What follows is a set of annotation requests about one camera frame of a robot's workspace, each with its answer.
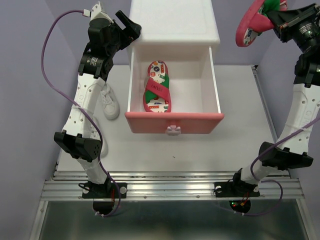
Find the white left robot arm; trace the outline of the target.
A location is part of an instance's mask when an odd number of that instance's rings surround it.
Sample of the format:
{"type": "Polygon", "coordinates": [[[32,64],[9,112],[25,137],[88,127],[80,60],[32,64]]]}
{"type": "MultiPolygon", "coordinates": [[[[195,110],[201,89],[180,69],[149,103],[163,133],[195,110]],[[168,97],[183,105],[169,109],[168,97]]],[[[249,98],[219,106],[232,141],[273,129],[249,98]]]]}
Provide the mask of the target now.
{"type": "Polygon", "coordinates": [[[77,89],[71,111],[62,131],[54,134],[54,141],[81,164],[100,197],[111,193],[111,184],[106,181],[108,175],[100,164],[102,140],[91,138],[94,125],[92,117],[99,94],[114,65],[113,57],[138,39],[142,29],[121,10],[115,15],[124,28],[102,11],[91,12],[89,42],[79,62],[77,89]]]}

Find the white sneaker near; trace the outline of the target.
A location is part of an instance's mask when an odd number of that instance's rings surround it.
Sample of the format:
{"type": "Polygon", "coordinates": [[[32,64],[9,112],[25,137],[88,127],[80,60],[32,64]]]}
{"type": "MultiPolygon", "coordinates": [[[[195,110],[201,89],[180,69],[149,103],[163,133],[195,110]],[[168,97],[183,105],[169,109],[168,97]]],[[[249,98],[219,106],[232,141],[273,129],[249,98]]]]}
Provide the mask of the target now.
{"type": "MultiPolygon", "coordinates": [[[[108,154],[109,147],[102,131],[101,131],[101,136],[102,136],[102,147],[101,147],[100,157],[103,158],[108,154]]],[[[95,140],[101,140],[100,134],[92,124],[90,125],[90,137],[95,140]]]]}

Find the red patterned sandal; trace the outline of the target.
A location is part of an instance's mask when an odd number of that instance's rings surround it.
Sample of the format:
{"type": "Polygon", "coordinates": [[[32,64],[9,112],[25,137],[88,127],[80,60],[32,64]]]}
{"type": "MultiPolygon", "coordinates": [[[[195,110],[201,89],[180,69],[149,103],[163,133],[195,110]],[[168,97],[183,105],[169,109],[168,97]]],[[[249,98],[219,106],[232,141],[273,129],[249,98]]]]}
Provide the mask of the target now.
{"type": "Polygon", "coordinates": [[[169,70],[164,61],[156,60],[148,66],[142,100],[146,112],[172,111],[169,70]]]}
{"type": "Polygon", "coordinates": [[[263,32],[272,30],[275,26],[267,17],[270,11],[286,11],[286,0],[255,0],[241,19],[235,33],[238,47],[248,47],[263,32]]]}

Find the aluminium mounting rail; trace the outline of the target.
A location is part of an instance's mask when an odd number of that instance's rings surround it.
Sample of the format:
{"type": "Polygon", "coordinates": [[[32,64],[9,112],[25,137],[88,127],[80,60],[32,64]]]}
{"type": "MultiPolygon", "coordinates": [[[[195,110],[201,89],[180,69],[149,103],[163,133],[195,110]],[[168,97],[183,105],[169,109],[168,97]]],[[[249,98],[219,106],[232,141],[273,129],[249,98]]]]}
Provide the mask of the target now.
{"type": "MultiPolygon", "coordinates": [[[[118,183],[127,183],[126,201],[216,200],[214,183],[232,178],[232,171],[114,171],[110,174],[118,183]]],[[[290,178],[288,172],[267,177],[258,185],[259,200],[276,200],[283,189],[284,199],[304,199],[300,181],[290,178]]],[[[42,201],[81,201],[79,183],[87,181],[83,171],[56,171],[44,183],[42,201]]]]}

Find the white sneaker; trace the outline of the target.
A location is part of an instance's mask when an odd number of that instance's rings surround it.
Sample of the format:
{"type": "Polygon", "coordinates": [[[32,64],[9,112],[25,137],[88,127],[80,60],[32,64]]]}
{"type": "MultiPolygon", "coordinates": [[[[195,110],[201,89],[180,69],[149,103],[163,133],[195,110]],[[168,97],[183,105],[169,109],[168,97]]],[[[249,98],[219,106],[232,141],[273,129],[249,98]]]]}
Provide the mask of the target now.
{"type": "MultiPolygon", "coordinates": [[[[102,131],[101,131],[101,136],[102,136],[102,147],[101,147],[100,157],[103,158],[108,154],[109,147],[102,131]]],[[[90,137],[95,140],[101,140],[100,134],[92,124],[90,125],[90,137]]]]}
{"type": "Polygon", "coordinates": [[[110,121],[117,119],[120,114],[120,105],[113,89],[108,83],[105,83],[102,87],[99,97],[106,119],[110,121]]]}

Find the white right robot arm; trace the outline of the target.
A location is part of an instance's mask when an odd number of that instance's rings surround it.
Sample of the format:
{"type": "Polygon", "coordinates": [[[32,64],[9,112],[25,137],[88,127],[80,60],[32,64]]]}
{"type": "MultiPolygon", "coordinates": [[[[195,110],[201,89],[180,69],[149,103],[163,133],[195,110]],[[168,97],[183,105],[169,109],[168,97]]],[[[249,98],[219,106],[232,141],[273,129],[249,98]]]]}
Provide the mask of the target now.
{"type": "Polygon", "coordinates": [[[289,10],[285,0],[255,0],[237,28],[235,42],[248,47],[263,32],[273,30],[279,40],[293,40],[301,50],[294,68],[290,111],[276,143],[263,142],[257,160],[241,168],[230,182],[231,192],[242,195],[270,173],[309,167],[313,124],[320,109],[320,6],[289,10]]]}

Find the white sneaker far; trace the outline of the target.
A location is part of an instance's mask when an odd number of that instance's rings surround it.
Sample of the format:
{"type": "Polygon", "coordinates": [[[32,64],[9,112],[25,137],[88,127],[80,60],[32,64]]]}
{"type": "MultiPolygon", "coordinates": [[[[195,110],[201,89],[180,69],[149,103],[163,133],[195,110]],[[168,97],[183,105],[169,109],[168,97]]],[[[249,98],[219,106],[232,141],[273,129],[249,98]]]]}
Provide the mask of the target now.
{"type": "Polygon", "coordinates": [[[99,97],[106,119],[110,121],[117,119],[120,114],[120,105],[113,89],[108,83],[105,83],[102,87],[99,97]]]}

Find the white shoe cabinet frame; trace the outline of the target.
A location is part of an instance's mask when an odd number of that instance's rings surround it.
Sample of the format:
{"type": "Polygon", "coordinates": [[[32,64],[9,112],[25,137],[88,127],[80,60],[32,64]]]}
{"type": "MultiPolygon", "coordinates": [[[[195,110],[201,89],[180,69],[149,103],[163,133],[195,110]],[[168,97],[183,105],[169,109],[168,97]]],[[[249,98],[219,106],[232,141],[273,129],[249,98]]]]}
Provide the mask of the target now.
{"type": "Polygon", "coordinates": [[[214,73],[220,37],[210,0],[133,0],[129,17],[142,27],[129,52],[132,76],[154,60],[178,72],[198,65],[201,75],[214,73]]]}

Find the pink drawer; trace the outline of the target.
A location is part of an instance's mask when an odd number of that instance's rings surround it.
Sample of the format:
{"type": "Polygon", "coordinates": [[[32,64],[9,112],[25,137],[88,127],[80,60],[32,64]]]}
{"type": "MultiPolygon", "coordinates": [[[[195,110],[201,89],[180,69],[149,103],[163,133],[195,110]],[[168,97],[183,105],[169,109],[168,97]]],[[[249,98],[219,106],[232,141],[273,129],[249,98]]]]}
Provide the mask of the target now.
{"type": "Polygon", "coordinates": [[[131,49],[128,105],[125,117],[135,134],[209,134],[224,119],[211,46],[140,45],[131,49]],[[168,70],[171,111],[147,112],[143,97],[148,67],[163,61],[168,70]]]}

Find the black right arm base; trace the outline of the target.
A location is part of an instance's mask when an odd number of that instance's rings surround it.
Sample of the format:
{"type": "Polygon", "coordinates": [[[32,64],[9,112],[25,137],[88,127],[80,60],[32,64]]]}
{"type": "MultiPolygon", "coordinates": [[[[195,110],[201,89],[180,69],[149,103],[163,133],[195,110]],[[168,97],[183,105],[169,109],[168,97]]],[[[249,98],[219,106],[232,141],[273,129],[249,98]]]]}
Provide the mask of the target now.
{"type": "Polygon", "coordinates": [[[259,197],[260,192],[255,191],[257,185],[248,184],[245,182],[233,181],[216,181],[213,183],[213,192],[217,198],[246,198],[259,197]]]}

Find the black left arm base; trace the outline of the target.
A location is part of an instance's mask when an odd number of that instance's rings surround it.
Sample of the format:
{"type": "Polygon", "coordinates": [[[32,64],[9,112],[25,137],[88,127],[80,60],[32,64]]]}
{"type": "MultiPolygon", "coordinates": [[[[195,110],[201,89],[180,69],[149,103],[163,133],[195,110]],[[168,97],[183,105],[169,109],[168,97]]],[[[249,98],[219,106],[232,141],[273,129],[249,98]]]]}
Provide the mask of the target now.
{"type": "Polygon", "coordinates": [[[104,184],[96,184],[91,181],[79,183],[82,189],[83,199],[125,199],[127,197],[127,183],[120,182],[117,185],[107,179],[104,184]]]}

